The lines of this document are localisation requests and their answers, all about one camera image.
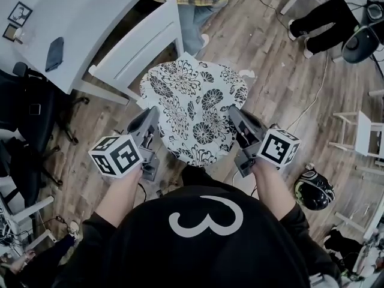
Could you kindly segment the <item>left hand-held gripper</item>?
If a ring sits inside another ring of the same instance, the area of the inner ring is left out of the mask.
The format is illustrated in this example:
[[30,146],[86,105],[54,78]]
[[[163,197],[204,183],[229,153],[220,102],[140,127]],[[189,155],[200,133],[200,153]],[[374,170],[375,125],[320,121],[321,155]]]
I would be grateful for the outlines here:
[[157,124],[158,108],[152,106],[128,125],[127,134],[102,137],[88,154],[104,176],[122,178],[140,166],[142,178],[153,181],[160,163],[150,148]]

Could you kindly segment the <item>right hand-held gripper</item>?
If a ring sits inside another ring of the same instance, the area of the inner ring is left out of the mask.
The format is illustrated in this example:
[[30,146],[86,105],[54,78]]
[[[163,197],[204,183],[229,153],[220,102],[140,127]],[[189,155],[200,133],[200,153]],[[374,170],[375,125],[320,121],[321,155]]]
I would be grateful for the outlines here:
[[235,164],[246,177],[258,158],[262,158],[280,169],[290,164],[298,151],[301,140],[277,127],[266,128],[256,118],[248,117],[245,112],[231,105],[228,109],[236,130],[236,140],[240,150],[235,157]]

